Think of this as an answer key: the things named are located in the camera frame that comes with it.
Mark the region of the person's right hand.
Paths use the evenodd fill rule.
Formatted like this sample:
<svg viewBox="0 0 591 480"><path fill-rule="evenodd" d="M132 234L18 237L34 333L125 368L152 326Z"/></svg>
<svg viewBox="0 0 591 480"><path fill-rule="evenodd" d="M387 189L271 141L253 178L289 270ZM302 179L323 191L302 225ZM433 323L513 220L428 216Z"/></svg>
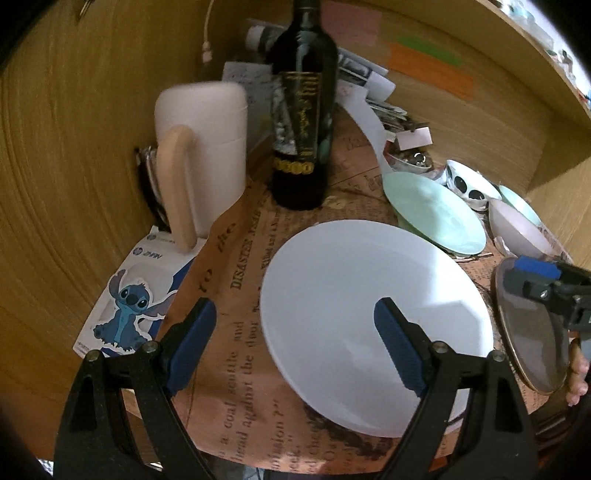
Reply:
<svg viewBox="0 0 591 480"><path fill-rule="evenodd" d="M577 405L589 390L586 377L589 372L590 363L581 350L579 339L574 339L570 343L569 361L565 400L567 405L572 407Z"/></svg>

